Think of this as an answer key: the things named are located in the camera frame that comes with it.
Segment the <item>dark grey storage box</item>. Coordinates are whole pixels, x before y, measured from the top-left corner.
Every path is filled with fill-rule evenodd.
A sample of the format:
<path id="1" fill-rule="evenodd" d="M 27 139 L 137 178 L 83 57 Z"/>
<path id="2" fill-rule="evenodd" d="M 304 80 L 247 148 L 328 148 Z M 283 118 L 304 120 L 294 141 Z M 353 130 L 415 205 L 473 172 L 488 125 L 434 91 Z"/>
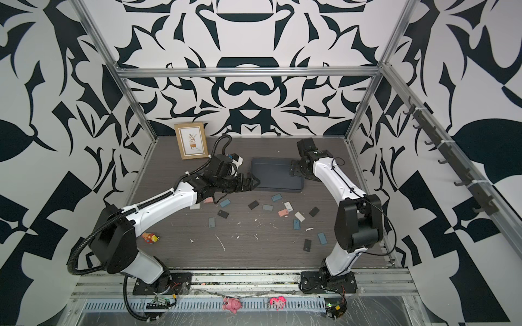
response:
<path id="1" fill-rule="evenodd" d="M 304 179 L 291 175 L 292 159 L 255 157 L 251 160 L 251 173 L 260 180 L 258 191 L 300 193 Z"/>

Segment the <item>black eraser bottom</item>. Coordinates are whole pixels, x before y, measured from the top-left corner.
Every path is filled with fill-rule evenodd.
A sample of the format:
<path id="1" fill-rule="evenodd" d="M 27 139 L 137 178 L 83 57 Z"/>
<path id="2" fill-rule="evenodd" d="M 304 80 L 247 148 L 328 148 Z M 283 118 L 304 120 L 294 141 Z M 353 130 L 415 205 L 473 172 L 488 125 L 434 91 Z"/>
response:
<path id="1" fill-rule="evenodd" d="M 304 240 L 304 245 L 303 245 L 303 251 L 310 252 L 311 251 L 311 243 L 312 243 L 312 241 L 310 239 L 305 239 Z"/>

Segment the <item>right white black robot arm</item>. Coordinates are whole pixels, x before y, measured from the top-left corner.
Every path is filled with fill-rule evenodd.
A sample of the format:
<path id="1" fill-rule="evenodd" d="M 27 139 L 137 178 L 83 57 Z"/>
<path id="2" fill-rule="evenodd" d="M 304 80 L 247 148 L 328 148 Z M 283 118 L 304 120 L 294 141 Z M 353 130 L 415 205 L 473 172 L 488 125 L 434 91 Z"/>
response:
<path id="1" fill-rule="evenodd" d="M 300 159 L 290 174 L 321 182 L 338 205 L 334 224 L 336 244 L 324 260 L 322 276 L 336 280 L 351 272 L 356 260 L 383 240 L 383 213 L 376 195 L 368 195 L 341 170 L 337 159 L 320 150 L 312 138 L 297 142 Z"/>

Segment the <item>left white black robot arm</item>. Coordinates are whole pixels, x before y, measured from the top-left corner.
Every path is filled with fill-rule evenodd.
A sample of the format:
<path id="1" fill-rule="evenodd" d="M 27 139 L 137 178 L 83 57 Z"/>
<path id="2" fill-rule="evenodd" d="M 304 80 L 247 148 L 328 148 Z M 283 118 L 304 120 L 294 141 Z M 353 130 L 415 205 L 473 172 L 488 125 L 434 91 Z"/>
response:
<path id="1" fill-rule="evenodd" d="M 252 173 L 239 173 L 242 158 L 236 154 L 217 155 L 200 172 L 182 177 L 176 187 L 135 205 L 121 209 L 104 208 L 98 218 L 91 251 L 109 274 L 123 274 L 148 285 L 167 286 L 168 268 L 137 248 L 136 238 L 167 217 L 189 208 L 216 192 L 249 192 L 260 185 Z"/>

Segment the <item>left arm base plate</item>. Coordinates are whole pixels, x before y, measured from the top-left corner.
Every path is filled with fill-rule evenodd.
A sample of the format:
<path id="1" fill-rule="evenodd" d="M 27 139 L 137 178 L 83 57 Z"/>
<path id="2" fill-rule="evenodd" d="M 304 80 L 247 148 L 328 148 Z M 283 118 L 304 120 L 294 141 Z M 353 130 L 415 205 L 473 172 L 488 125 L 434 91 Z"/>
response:
<path id="1" fill-rule="evenodd" d="M 186 295 L 192 285 L 192 273 L 174 272 L 168 276 L 162 275 L 151 285 L 138 279 L 133 288 L 134 296 L 167 296 Z"/>

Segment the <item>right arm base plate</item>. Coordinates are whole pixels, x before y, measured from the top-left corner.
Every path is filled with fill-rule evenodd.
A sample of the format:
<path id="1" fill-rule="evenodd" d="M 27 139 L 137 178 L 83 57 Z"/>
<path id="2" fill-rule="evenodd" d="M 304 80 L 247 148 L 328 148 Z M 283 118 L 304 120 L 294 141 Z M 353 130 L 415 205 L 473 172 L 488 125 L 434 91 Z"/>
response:
<path id="1" fill-rule="evenodd" d="M 332 277 L 313 271 L 300 273 L 299 289 L 303 293 L 356 293 L 358 286 L 352 272 Z"/>

